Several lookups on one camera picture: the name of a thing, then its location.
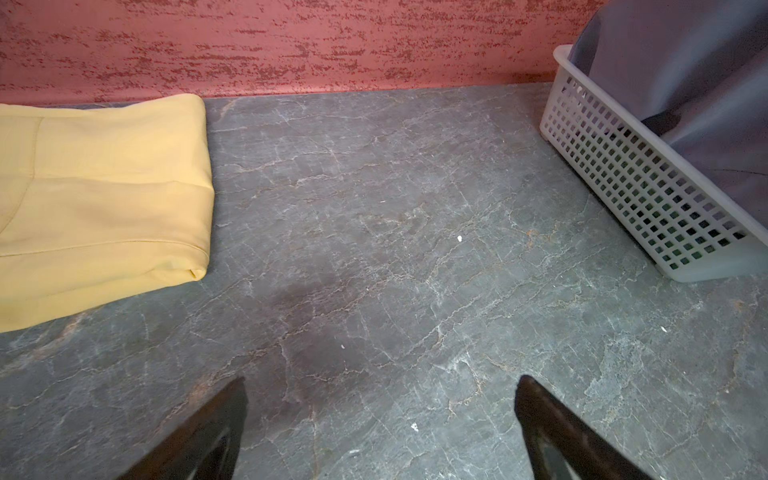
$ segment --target gray fabric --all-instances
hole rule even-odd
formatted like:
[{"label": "gray fabric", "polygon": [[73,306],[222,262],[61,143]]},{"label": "gray fabric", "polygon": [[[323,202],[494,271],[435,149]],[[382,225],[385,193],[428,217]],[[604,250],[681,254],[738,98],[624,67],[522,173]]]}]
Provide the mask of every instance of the gray fabric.
[{"label": "gray fabric", "polygon": [[613,0],[571,62],[768,226],[767,0]]}]

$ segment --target gray marble floor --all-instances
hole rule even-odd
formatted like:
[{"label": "gray marble floor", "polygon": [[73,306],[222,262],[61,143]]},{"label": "gray marble floor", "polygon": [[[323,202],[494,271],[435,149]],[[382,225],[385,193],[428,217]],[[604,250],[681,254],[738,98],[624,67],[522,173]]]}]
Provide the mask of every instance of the gray marble floor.
[{"label": "gray marble floor", "polygon": [[768,277],[663,278],[547,93],[207,101],[208,275],[1,335],[0,476],[113,478],[244,376],[238,479],[531,478],[530,373],[654,477],[768,478]]}]

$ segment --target basket grid hole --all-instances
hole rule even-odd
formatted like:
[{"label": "basket grid hole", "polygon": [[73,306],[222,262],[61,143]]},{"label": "basket grid hole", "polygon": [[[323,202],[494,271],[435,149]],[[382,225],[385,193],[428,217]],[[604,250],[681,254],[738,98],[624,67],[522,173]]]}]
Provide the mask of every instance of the basket grid hole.
[{"label": "basket grid hole", "polygon": [[[654,149],[649,148],[647,146],[647,143],[642,139],[641,137],[638,137],[631,129],[627,128],[624,124],[622,124],[619,120],[619,118],[615,117],[612,112],[607,110],[607,108],[601,104],[599,101],[596,101],[594,99],[594,96],[587,91],[583,86],[578,85],[576,81],[573,80],[573,78],[569,78],[569,84],[571,86],[576,87],[576,93],[578,94],[579,98],[583,98],[586,100],[587,104],[582,103],[580,100],[576,99],[575,96],[564,89],[564,92],[568,95],[568,97],[574,98],[576,100],[576,104],[578,107],[574,110],[574,104],[566,105],[566,100],[561,100],[561,102],[565,107],[565,110],[567,112],[570,112],[571,115],[574,115],[574,118],[566,118],[564,115],[561,117],[563,122],[565,123],[565,127],[570,131],[573,132],[573,134],[566,131],[566,128],[560,125],[556,120],[556,118],[553,118],[553,116],[550,114],[548,117],[550,120],[552,120],[552,126],[550,126],[548,129],[550,132],[554,132],[555,135],[558,135],[557,129],[558,127],[561,127],[561,133],[564,135],[564,139],[559,139],[563,147],[566,147],[566,142],[569,143],[572,147],[566,147],[567,151],[570,153],[571,157],[576,159],[577,161],[580,161],[580,167],[586,174],[589,174],[589,177],[593,179],[593,184],[596,186],[599,186],[600,191],[604,192],[605,197],[611,198],[612,191],[611,189],[607,188],[607,186],[612,185],[613,191],[618,194],[618,197],[613,197],[612,202],[616,204],[616,208],[618,210],[622,211],[622,214],[624,217],[627,217],[629,224],[636,224],[638,223],[638,220],[641,220],[641,224],[635,225],[636,231],[640,232],[642,237],[644,239],[647,239],[647,243],[649,245],[654,245],[656,242],[653,238],[648,240],[650,237],[650,234],[643,230],[644,226],[646,226],[649,230],[652,231],[658,231],[658,228],[655,225],[651,225],[653,223],[652,219],[649,217],[643,218],[645,216],[645,213],[643,209],[641,209],[642,206],[645,206],[645,210],[647,210],[648,213],[650,213],[650,217],[653,217],[656,219],[657,222],[659,222],[662,226],[667,225],[668,221],[664,218],[660,218],[661,214],[660,212],[657,212],[653,210],[654,204],[658,204],[661,207],[662,211],[666,211],[667,215],[669,215],[670,218],[677,219],[680,215],[675,210],[675,208],[681,208],[682,211],[687,212],[688,218],[691,220],[696,220],[701,217],[701,214],[697,213],[695,210],[692,210],[691,204],[695,202],[696,204],[701,204],[706,201],[706,203],[701,207],[706,212],[711,214],[711,210],[715,210],[715,207],[717,207],[716,204],[712,202],[712,200],[708,199],[706,196],[704,196],[701,192],[698,192],[696,187],[686,178],[680,174],[677,170],[674,170],[672,166],[665,161],[660,155],[656,154]],[[584,114],[584,117],[580,116],[578,114],[578,109],[581,109],[581,113]],[[555,114],[560,113],[556,108],[554,108]],[[598,119],[598,115],[603,115],[604,118],[610,122],[612,126],[614,126],[614,131],[610,131],[610,128],[606,128],[605,130],[597,131],[588,124],[586,120],[589,120],[592,124],[596,123],[596,120]],[[576,123],[581,123],[581,129],[577,129],[578,126]],[[603,122],[600,122],[600,129],[604,127]],[[585,135],[588,134],[591,136],[591,139],[593,141],[590,141]],[[610,139],[610,141],[613,141],[614,144],[611,145],[608,142],[606,142],[606,138],[602,137],[601,135],[605,135]],[[622,138],[627,139],[627,144],[624,144],[622,141]],[[606,151],[607,155],[613,157],[616,164],[613,162],[609,162],[609,157],[604,157],[602,152],[598,150],[598,147],[602,145],[604,151]],[[594,158],[590,156],[590,154],[587,154],[587,150],[590,150],[592,154],[595,155]],[[622,159],[623,154],[627,154],[627,158],[630,161],[633,161],[634,166],[629,166],[629,163],[627,160]],[[587,164],[580,158],[577,158],[576,155],[579,154],[583,157],[586,154],[586,160],[589,163],[589,165],[592,167],[588,167]],[[654,188],[649,188],[649,183],[647,179],[650,179],[652,181],[657,181],[657,185],[659,188],[666,187],[666,181],[663,179],[659,179],[659,175],[657,172],[652,171],[653,168],[648,164],[644,164],[643,160],[638,157],[638,154],[642,153],[645,157],[650,159],[650,162],[657,165],[657,168],[663,172],[666,172],[666,177],[669,179],[674,179],[675,184],[680,187],[679,190],[675,190],[672,187],[667,187],[664,189],[664,194],[667,196],[667,198],[662,197],[661,195],[656,194],[656,190]],[[606,169],[604,170],[600,164],[598,164],[598,161],[600,161],[603,165],[605,165]],[[604,179],[604,183],[601,182],[600,178],[598,178],[598,175],[600,178]],[[635,182],[637,182],[638,187],[641,190],[638,190],[637,188],[634,188],[634,185],[630,183],[629,180],[632,180],[630,178],[627,178],[629,176],[634,175],[633,179]],[[691,198],[692,202],[689,203],[683,203],[684,198],[682,197],[683,192],[688,196],[695,196]],[[623,200],[623,202],[618,202],[619,197]],[[731,232],[730,230],[735,229],[738,224],[732,220],[730,220],[726,214],[719,210],[715,210],[715,213],[712,214],[711,219],[715,219],[718,222],[717,228],[720,228],[718,230],[717,228],[711,228],[711,230],[707,231],[707,235],[711,238],[713,238],[713,241],[717,241],[715,244],[707,244],[706,246],[703,246],[703,251],[706,253],[712,253],[717,250],[717,247],[725,247],[726,245],[729,245],[733,242],[733,239],[739,240],[741,238],[744,238],[747,236],[747,233],[745,233],[742,230],[737,230],[735,232]],[[701,228],[707,228],[710,226],[710,221],[702,220],[700,223]],[[681,219],[677,224],[682,227],[688,227],[685,230],[685,234],[689,235],[691,237],[698,235],[698,230],[694,227],[691,227],[689,225],[689,222],[686,219]],[[729,231],[731,236],[722,237],[722,231]],[[677,232],[676,229],[673,227],[667,228],[667,232],[672,235]],[[664,245],[667,248],[672,248],[677,245],[676,250],[672,251],[671,254],[675,257],[681,257],[683,255],[683,250],[690,251],[690,257],[693,260],[698,260],[702,257],[702,252],[695,250],[695,246],[693,243],[698,243],[699,245],[702,245],[703,243],[707,243],[707,240],[704,236],[700,235],[695,240],[688,240],[688,243],[686,243],[687,238],[682,233],[677,233],[677,235],[674,237],[674,240],[676,240],[677,244],[675,244],[672,239],[667,239],[664,233],[659,233],[658,237],[660,240],[664,241]],[[661,246],[657,247],[657,252],[661,253],[664,251],[664,248]],[[677,260],[681,265],[687,265],[690,263],[690,260],[687,257],[681,257]],[[679,266],[675,263],[671,264],[670,267],[672,268],[679,268]]]}]

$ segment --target yellow cushion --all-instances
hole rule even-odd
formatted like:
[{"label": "yellow cushion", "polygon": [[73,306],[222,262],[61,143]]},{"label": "yellow cushion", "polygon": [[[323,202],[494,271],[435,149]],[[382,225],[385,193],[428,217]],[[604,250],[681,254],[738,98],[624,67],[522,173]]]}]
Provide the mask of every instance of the yellow cushion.
[{"label": "yellow cushion", "polygon": [[201,279],[213,205],[196,95],[0,104],[0,332]]}]

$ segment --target dark stain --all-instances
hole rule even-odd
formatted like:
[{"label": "dark stain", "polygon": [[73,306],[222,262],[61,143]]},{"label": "dark stain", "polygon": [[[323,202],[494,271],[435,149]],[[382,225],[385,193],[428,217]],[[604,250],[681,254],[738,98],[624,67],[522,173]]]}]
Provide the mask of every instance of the dark stain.
[{"label": "dark stain", "polygon": [[360,65],[357,63],[357,60],[350,63],[341,62],[339,66],[346,69],[349,73],[354,73],[360,69]]},{"label": "dark stain", "polygon": [[39,45],[42,45],[42,43],[38,40],[34,40],[33,38],[20,38],[16,40],[17,45],[24,45],[25,47],[37,47]]},{"label": "dark stain", "polygon": [[151,57],[154,53],[164,54],[169,58],[178,56],[181,51],[176,48],[174,43],[169,41],[156,41],[149,45],[137,45],[132,48],[133,52],[140,57]]},{"label": "dark stain", "polygon": [[193,81],[202,81],[205,79],[205,77],[200,71],[192,68],[174,68],[173,70],[171,70],[171,73],[175,73],[176,75],[186,76],[187,78]]},{"label": "dark stain", "polygon": [[298,55],[284,55],[285,58],[308,58],[310,56],[310,44],[309,43],[297,43],[296,50],[300,53]]},{"label": "dark stain", "polygon": [[214,54],[205,54],[205,55],[195,55],[191,57],[184,57],[185,60],[253,60],[253,57],[248,57],[246,55],[214,55]]},{"label": "dark stain", "polygon": [[344,47],[332,47],[331,52],[331,55],[334,57],[359,57],[360,55],[366,53],[366,50],[364,48],[359,50],[346,50]]},{"label": "dark stain", "polygon": [[136,65],[130,70],[123,71],[109,71],[105,73],[96,74],[95,77],[101,81],[109,81],[112,78],[130,78],[137,77],[143,74],[147,74],[152,71],[152,60],[148,57],[136,58]]},{"label": "dark stain", "polygon": [[299,74],[303,72],[306,69],[304,65],[301,65],[299,67],[273,67],[265,66],[265,67],[259,67],[255,70],[256,76],[259,80],[276,80],[278,78],[284,77],[288,73],[293,74]]},{"label": "dark stain", "polygon": [[522,72],[513,73],[505,76],[504,83],[506,84],[525,84],[525,83],[537,83],[540,81],[553,81],[555,71],[537,71],[537,72]]},{"label": "dark stain", "polygon": [[294,0],[291,4],[294,8],[312,8],[317,10],[325,10],[326,12],[333,12],[336,10],[335,5],[331,5],[326,0]]},{"label": "dark stain", "polygon": [[600,0],[587,0],[584,7],[577,10],[572,0],[526,0],[525,10],[527,12],[547,11],[568,13],[576,11],[592,13],[603,3],[604,2],[600,2]]},{"label": "dark stain", "polygon": [[387,71],[384,72],[384,78],[387,80],[407,80],[412,76],[413,72],[408,68],[403,67],[388,68]]},{"label": "dark stain", "polygon": [[197,0],[118,0],[123,5],[156,5],[158,7],[181,7],[182,5],[189,5],[194,7],[197,5]]},{"label": "dark stain", "polygon": [[219,48],[219,49],[225,48],[231,51],[242,51],[242,50],[261,51],[264,49],[263,47],[248,47],[245,45],[239,45],[234,43],[227,43],[224,45],[209,45],[207,43],[203,43],[203,44],[196,43],[194,44],[194,46],[197,50],[213,50],[214,48]]},{"label": "dark stain", "polygon": [[125,32],[113,32],[108,30],[100,30],[96,35],[96,41],[108,41],[110,43],[129,43],[134,40],[132,35]]},{"label": "dark stain", "polygon": [[407,48],[396,55],[397,58],[402,58],[405,61],[413,61],[413,48]]},{"label": "dark stain", "polygon": [[61,33],[54,33],[51,36],[49,36],[48,38],[50,38],[53,41],[57,41],[57,42],[61,42],[61,43],[69,43],[70,41],[73,40],[73,38],[70,37],[69,35],[63,35]]},{"label": "dark stain", "polygon": [[266,30],[251,30],[251,29],[245,30],[245,29],[242,29],[242,28],[238,28],[235,31],[237,33],[244,33],[246,35],[255,35],[257,33],[266,33]]}]

